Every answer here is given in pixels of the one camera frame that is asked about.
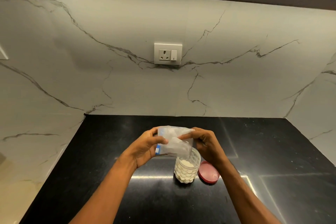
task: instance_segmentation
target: left hand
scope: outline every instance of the left hand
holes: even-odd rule
[[[162,136],[153,136],[158,132],[159,127],[145,131],[121,154],[120,157],[129,158],[134,162],[135,169],[146,164],[155,156],[155,149],[158,143],[167,144],[168,141]]]

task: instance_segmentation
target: red lid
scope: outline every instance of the red lid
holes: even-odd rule
[[[198,176],[206,183],[214,184],[219,179],[219,172],[207,161],[202,161],[198,169]]]

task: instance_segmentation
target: white marble wall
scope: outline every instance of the white marble wall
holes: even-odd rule
[[[336,53],[309,84],[293,96],[288,120],[336,165]]]
[[[335,38],[335,11],[0,0],[0,45],[10,58],[0,61],[0,222],[20,219],[83,113],[290,117],[299,108],[293,94],[320,74]],[[182,66],[154,65],[155,42],[183,44]]]

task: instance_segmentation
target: black countertop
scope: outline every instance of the black countertop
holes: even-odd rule
[[[281,118],[88,115],[20,223],[68,223],[116,158],[159,125],[214,131],[243,179],[283,224],[336,223],[336,168]],[[175,158],[133,175],[114,223],[240,223],[220,179],[181,184]]]

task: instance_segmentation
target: plastic jar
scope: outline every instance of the plastic jar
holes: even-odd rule
[[[200,162],[200,153],[195,148],[192,148],[189,159],[181,157],[176,158],[174,169],[175,177],[182,183],[193,182],[200,167]]]

